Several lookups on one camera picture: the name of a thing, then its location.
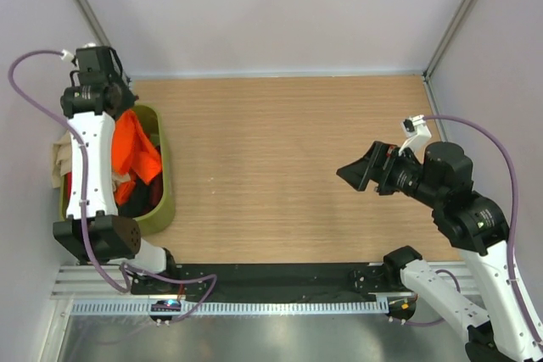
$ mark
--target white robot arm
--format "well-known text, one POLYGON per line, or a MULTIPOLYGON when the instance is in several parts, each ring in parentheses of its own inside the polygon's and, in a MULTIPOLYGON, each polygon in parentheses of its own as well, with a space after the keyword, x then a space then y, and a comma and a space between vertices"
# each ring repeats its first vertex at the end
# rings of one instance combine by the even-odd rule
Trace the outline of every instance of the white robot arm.
MULTIPOLYGON (((64 53, 79 68, 79 86, 64 91, 61 105, 70 126, 85 143, 88 157, 86 217, 92 250, 97 260, 108 264, 126 263, 177 278, 175 261, 164 248, 141 238, 139 226, 132 219, 118 216, 111 183, 111 143, 115 119, 133 106, 129 80, 113 48, 86 45, 76 56, 64 53)), ((81 236, 81 189, 83 160, 80 143, 72 136, 72 188, 66 220, 53 225, 53 235, 80 261, 87 262, 87 248, 81 236)), ((169 287, 152 280, 160 291, 169 287)))
POLYGON ((426 122, 420 115, 404 120, 402 126, 408 139, 401 148, 374 142, 362 159, 337 174, 357 191, 364 191, 372 180, 379 195, 403 192, 432 208, 434 223, 459 250, 487 310, 437 276, 413 248, 389 253, 385 264, 395 271, 398 282, 453 327, 473 362, 543 360, 540 318, 516 270, 520 301, 536 329, 531 331, 509 280, 507 221, 496 203, 473 191, 471 159, 454 143, 435 142, 426 147, 421 164, 414 153, 431 137, 426 122))

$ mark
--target olive green container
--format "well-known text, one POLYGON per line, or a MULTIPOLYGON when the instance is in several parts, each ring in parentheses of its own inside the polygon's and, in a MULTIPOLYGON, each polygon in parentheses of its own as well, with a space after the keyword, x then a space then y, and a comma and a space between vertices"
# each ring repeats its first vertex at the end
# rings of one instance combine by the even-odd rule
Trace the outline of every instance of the olive green container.
MULTIPOLYGON (((148 214, 136 218, 143 236, 151 235, 163 231, 168 227, 176 214, 176 203, 173 198, 173 188, 171 183, 170 149, 165 137, 164 128, 160 120, 160 115, 150 106, 138 104, 132 110, 137 115, 151 142, 160 145, 160 155, 162 157, 162 180, 163 193, 159 204, 148 214)), ((60 183, 60 219, 65 220, 66 210, 68 208, 68 199, 65 196, 65 180, 60 183)))

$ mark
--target white wall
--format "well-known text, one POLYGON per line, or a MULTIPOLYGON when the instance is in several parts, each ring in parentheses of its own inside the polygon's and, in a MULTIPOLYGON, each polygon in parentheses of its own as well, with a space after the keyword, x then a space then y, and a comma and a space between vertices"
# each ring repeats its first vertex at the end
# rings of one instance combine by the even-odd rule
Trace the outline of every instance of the white wall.
POLYGON ((89 0, 134 76, 422 72, 460 0, 89 0))
MULTIPOLYGON (((61 129, 11 89, 8 67, 22 53, 75 49, 93 41, 72 0, 0 0, 0 360, 35 361, 47 330, 59 265, 71 256, 53 240, 58 194, 51 189, 50 144, 61 129)), ((20 66, 20 85, 60 113, 70 67, 55 57, 20 66)))
MULTIPOLYGON (((543 0, 478 0, 434 73, 438 108, 475 120, 508 147, 520 184, 518 262, 543 315, 543 0)), ((476 187, 510 213, 507 167, 473 131, 447 125, 472 156, 476 187)))

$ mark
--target wire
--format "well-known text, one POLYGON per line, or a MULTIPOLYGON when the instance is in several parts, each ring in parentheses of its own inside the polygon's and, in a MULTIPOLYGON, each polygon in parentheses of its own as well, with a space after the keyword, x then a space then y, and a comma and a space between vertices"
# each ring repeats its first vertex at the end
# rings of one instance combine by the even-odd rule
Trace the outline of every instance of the wire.
POLYGON ((72 70, 70 71, 70 84, 72 86, 76 86, 76 80, 74 80, 74 75, 77 74, 79 70, 72 70))
POLYGON ((534 340, 539 344, 540 348, 543 348, 543 341, 541 336, 535 327, 535 323, 532 320, 532 316, 528 311, 528 307, 524 302, 523 294, 520 291, 520 287, 517 283, 517 274, 515 272, 515 239, 517 237, 517 217, 518 217, 518 179, 515 171, 515 166, 512 163, 512 158, 506 147, 483 126, 478 125, 471 120, 458 118, 456 116, 450 116, 448 114, 432 114, 424 116, 424 120, 449 120, 452 122, 461 123, 469 126, 476 131, 479 131, 483 135, 487 136, 500 150, 501 155, 506 160, 507 168, 509 169, 509 177, 511 178, 511 190, 512 190, 512 207, 511 207, 511 222, 509 223, 509 242, 507 243, 507 273, 509 275, 509 282, 511 283, 512 291, 517 299, 518 307, 523 315, 526 325, 529 328, 530 333, 534 340))
POLYGON ((198 308, 210 295, 211 291, 213 290, 213 287, 216 284, 216 275, 208 275, 208 276, 202 276, 198 279, 192 279, 192 280, 174 280, 170 279, 164 276, 156 275, 155 273, 148 272, 146 270, 141 269, 135 269, 132 268, 130 265, 122 265, 120 268, 120 272, 123 276, 123 279, 125 281, 126 286, 123 287, 120 285, 117 281, 115 281, 102 267, 102 265, 98 262, 96 255, 94 254, 94 251, 92 250, 92 244, 88 233, 88 219, 87 219, 87 183, 88 183, 88 152, 87 147, 85 146, 85 142, 83 141, 81 135, 77 132, 77 130, 70 124, 70 122, 63 116, 59 116, 52 112, 51 110, 47 109, 45 106, 41 105, 39 102, 34 100, 32 97, 30 97, 27 93, 25 93, 15 82, 14 78, 14 72, 17 66, 23 62, 24 60, 36 56, 36 55, 57 55, 59 57, 62 57, 62 53, 56 50, 36 50, 32 51, 30 53, 25 53, 18 57, 10 66, 8 70, 8 80, 11 87, 30 105, 32 105, 34 108, 38 109, 40 112, 48 116, 49 118, 53 119, 55 122, 59 123, 61 126, 63 126, 65 129, 67 129, 73 137, 77 140, 77 143, 79 144, 79 147, 81 149, 81 156, 82 156, 82 163, 83 163, 83 175, 82 175, 82 182, 81 182, 81 199, 80 199, 80 207, 81 207, 81 234, 83 236, 83 245, 85 246, 85 251, 87 252, 87 257, 91 264, 94 266, 94 269, 96 269, 97 273, 99 273, 104 280, 106 280, 115 290, 119 292, 130 292, 131 288, 131 282, 130 282, 130 276, 128 275, 127 271, 131 270, 140 274, 144 274, 147 276, 152 276, 155 279, 166 281, 172 284, 194 284, 200 281, 207 281, 207 280, 213 280, 213 282, 210 284, 210 290, 200 299, 200 301, 194 306, 193 309, 190 309, 185 315, 181 317, 178 317, 177 320, 183 320, 190 314, 194 313, 196 311, 196 308, 198 308))
MULTIPOLYGON (((435 271, 436 274, 439 274, 439 273, 446 273, 447 275, 449 275, 451 277, 451 279, 454 281, 455 283, 455 286, 456 286, 456 290, 458 292, 460 292, 460 283, 458 282, 458 279, 456 278, 456 276, 454 274, 452 274, 452 272, 450 272, 449 270, 445 270, 445 269, 439 269, 439 270, 436 270, 435 271)), ((406 326, 417 326, 419 328, 428 328, 429 326, 437 326, 438 324, 441 324, 443 321, 445 321, 445 319, 443 318, 438 318, 437 320, 435 321, 429 321, 429 322, 414 322, 414 321, 406 321, 404 323, 404 325, 406 326)))

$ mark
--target wooden table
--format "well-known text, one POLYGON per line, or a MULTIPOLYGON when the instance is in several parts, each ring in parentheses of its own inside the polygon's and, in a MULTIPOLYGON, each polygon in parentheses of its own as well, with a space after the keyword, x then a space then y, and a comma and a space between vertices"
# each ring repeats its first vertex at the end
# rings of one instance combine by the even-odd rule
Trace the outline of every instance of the wooden table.
POLYGON ((420 77, 139 81, 135 92, 162 115, 176 196, 173 224, 148 240, 178 262, 379 261, 404 245, 457 259, 430 209, 335 175, 430 113, 420 77))

